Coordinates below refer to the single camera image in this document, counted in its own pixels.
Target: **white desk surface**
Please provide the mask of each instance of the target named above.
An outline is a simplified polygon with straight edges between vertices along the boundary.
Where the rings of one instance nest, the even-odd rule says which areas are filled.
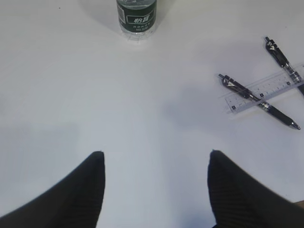
[[[0,3],[0,215],[106,159],[99,228],[208,228],[212,149],[304,200],[304,130],[258,108],[226,114],[216,74],[249,84],[304,62],[302,0],[159,0],[145,43],[120,34],[115,0]],[[296,90],[272,100],[304,128]]]

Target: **plastic bottle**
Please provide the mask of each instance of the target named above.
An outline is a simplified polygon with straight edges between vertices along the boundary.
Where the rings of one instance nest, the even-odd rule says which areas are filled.
[[[129,39],[145,39],[154,32],[156,1],[117,0],[119,24]]]

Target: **retractable pen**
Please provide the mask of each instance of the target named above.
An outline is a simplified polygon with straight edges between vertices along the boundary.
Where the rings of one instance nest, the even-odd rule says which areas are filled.
[[[266,40],[266,50],[271,54],[271,56],[276,60],[278,65],[282,67],[286,73],[291,77],[295,84],[301,83],[303,81],[302,77],[296,72],[290,65],[288,59],[285,57],[283,52],[277,46],[273,39],[265,37]],[[304,85],[298,87],[300,92],[304,95]]]
[[[239,94],[241,97],[245,99],[250,99],[252,101],[261,101],[261,103],[258,104],[259,107],[261,107],[265,112],[268,112],[270,115],[272,115],[274,118],[278,119],[282,123],[284,123],[287,126],[290,126],[293,129],[300,130],[301,128],[299,125],[295,123],[291,118],[289,118],[284,113],[277,110],[275,107],[273,107],[270,103],[266,101],[262,101],[261,99],[257,98],[249,89],[241,85],[240,83],[236,82],[229,76],[223,76],[219,75],[222,78],[223,86],[230,89],[231,91]]]

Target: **green bottle label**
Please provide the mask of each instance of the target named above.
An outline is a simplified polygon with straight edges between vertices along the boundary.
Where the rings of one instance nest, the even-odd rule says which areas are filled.
[[[117,2],[120,24],[130,32],[145,32],[155,23],[156,1],[144,9],[129,9]]]

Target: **clear plastic ruler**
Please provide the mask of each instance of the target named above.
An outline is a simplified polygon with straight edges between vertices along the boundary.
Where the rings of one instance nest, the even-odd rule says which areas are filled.
[[[304,64],[296,65],[294,69],[301,77],[304,76]],[[232,78],[237,82],[240,82],[238,78],[233,76]],[[266,101],[303,84],[304,81],[302,83],[295,84],[290,76],[285,71],[282,71],[274,76],[269,76],[252,83],[246,86],[246,88],[248,88],[256,97]],[[240,95],[233,92],[225,95],[224,98],[230,110],[235,114],[261,103],[261,101],[254,102],[249,99],[244,99]]]

